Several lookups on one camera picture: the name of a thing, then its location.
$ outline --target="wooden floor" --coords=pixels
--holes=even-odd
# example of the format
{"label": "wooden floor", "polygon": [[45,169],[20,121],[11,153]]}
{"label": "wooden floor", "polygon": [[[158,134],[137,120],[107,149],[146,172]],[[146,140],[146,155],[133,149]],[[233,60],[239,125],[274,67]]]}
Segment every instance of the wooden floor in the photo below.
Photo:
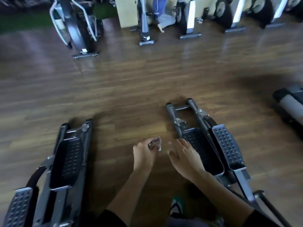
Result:
{"label": "wooden floor", "polygon": [[252,188],[265,190],[293,227],[301,226],[303,141],[281,121],[271,94],[303,79],[303,26],[245,23],[236,34],[196,24],[201,38],[187,41],[173,26],[153,30],[155,44],[140,47],[137,33],[107,20],[100,54],[79,60],[53,28],[0,36],[0,221],[13,190],[51,154],[59,126],[92,117],[84,209],[104,210],[132,171],[133,143],[160,135],[163,151],[132,225],[163,226],[173,196],[195,200],[166,155],[176,132],[165,104],[192,97],[236,138]]}

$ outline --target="black shirt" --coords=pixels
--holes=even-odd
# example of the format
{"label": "black shirt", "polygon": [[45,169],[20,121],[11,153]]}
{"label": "black shirt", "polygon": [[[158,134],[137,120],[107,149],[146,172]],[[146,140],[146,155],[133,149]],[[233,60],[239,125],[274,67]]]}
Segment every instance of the black shirt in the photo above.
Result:
{"label": "black shirt", "polygon": [[[102,227],[127,227],[126,224],[112,211],[104,210],[103,213],[97,219],[96,224]],[[258,211],[253,211],[252,214],[245,221],[243,227],[256,227],[256,226],[266,226],[266,227],[279,227],[271,219],[260,214]]]}

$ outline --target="person's right hand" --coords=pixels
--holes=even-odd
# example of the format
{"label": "person's right hand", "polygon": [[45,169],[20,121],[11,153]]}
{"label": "person's right hand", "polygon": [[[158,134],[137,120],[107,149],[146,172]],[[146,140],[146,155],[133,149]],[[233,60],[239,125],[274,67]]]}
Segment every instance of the person's right hand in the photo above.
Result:
{"label": "person's right hand", "polygon": [[200,155],[184,139],[174,140],[174,145],[179,156],[172,151],[167,151],[172,165],[184,178],[194,183],[195,179],[205,171]]}

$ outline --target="textured foot pedal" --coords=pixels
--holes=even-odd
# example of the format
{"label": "textured foot pedal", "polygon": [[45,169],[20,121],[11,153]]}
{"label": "textured foot pedal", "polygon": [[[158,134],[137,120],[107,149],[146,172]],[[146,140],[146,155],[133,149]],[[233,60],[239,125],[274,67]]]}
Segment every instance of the textured foot pedal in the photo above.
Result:
{"label": "textured foot pedal", "polygon": [[83,144],[75,137],[62,141],[55,154],[50,189],[57,191],[74,186],[83,163]]}
{"label": "textured foot pedal", "polygon": [[246,168],[240,148],[225,125],[220,124],[212,127],[212,132],[221,147],[229,168],[231,170]]}
{"label": "textured foot pedal", "polygon": [[206,171],[212,175],[222,175],[224,167],[208,140],[198,128],[191,128],[182,133],[182,138],[188,141],[198,152]]}
{"label": "textured foot pedal", "polygon": [[38,192],[38,188],[31,187],[15,190],[3,227],[31,227]]}

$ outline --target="exercise machine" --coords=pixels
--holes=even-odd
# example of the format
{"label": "exercise machine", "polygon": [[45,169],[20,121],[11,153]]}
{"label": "exercise machine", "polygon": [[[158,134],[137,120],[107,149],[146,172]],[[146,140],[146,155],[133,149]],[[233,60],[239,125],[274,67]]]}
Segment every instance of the exercise machine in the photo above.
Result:
{"label": "exercise machine", "polygon": [[[55,149],[31,176],[26,186],[15,190],[3,227],[67,227],[79,223],[92,120],[78,129],[64,123]],[[46,172],[43,190],[37,182]]]}
{"label": "exercise machine", "polygon": [[[166,109],[173,121],[178,137],[190,142],[200,155],[206,171],[214,175],[226,188],[237,183],[244,197],[232,192],[255,210],[263,213],[256,201],[256,198],[260,198],[282,225],[290,227],[290,224],[265,197],[264,191],[252,192],[247,182],[250,176],[246,170],[241,150],[224,124],[218,125],[191,98],[186,100],[186,105],[179,107],[167,103]],[[187,109],[193,112],[199,127],[188,128],[186,121],[178,116],[177,111]]]}
{"label": "exercise machine", "polygon": [[131,31],[139,31],[141,41],[139,45],[145,44],[154,44],[154,41],[151,40],[149,33],[149,23],[147,16],[150,16],[151,13],[146,12],[145,0],[137,0],[137,13],[138,13],[138,25],[131,27]]}
{"label": "exercise machine", "polygon": [[67,46],[80,52],[73,58],[96,56],[94,43],[103,34],[103,24],[93,15],[94,0],[54,0],[49,13],[55,29]]}
{"label": "exercise machine", "polygon": [[278,112],[282,116],[282,119],[293,124],[295,128],[302,130],[303,87],[296,84],[282,88],[275,91],[272,96],[278,102]]}
{"label": "exercise machine", "polygon": [[299,22],[303,22],[303,0],[288,0],[285,12],[295,16]]}
{"label": "exercise machine", "polygon": [[214,19],[224,27],[224,33],[242,31],[244,26],[239,26],[245,0],[217,0]]}
{"label": "exercise machine", "polygon": [[247,15],[251,16],[260,23],[260,27],[282,26],[284,23],[277,22],[281,16],[287,0],[252,0]]}
{"label": "exercise machine", "polygon": [[190,0],[188,3],[185,3],[185,0],[177,0],[177,5],[173,8],[173,12],[176,13],[176,24],[181,31],[180,39],[201,36],[201,33],[194,33],[195,11],[195,0]]}

